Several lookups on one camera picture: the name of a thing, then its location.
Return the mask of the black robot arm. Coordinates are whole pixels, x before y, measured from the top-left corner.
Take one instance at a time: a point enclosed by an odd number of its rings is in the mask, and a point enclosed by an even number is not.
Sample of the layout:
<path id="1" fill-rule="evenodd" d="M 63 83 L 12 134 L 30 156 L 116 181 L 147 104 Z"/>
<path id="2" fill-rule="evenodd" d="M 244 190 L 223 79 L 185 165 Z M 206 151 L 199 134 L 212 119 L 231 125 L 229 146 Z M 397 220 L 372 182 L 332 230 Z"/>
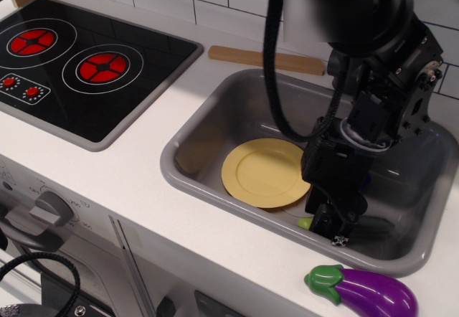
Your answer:
<path id="1" fill-rule="evenodd" d="M 303 180 L 310 229 L 344 246 L 367 202 L 362 194 L 377 157 L 429 121 L 427 106 L 441 76 L 442 49 L 417 18 L 413 0 L 308 0 L 308 19 L 331 45 L 334 93 L 313 130 L 296 132 L 283 115 L 274 77 L 275 43 L 286 0 L 269 0 L 265 82 L 281 132 L 305 144 Z"/>

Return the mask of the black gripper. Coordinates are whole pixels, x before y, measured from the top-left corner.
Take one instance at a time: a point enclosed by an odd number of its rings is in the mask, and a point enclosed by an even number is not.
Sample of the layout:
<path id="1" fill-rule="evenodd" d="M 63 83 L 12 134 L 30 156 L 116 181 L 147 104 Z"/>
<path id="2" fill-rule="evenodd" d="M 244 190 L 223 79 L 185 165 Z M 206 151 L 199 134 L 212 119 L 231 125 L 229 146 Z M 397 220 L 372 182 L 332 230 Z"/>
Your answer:
<path id="1" fill-rule="evenodd" d="M 350 224 L 356 224 L 367 208 L 361 189 L 375 158 L 332 136 L 315 138 L 306 145 L 302 175 L 313 188 L 306 203 L 306 211 L 314 214 L 311 232 L 333 246 L 347 246 Z"/>

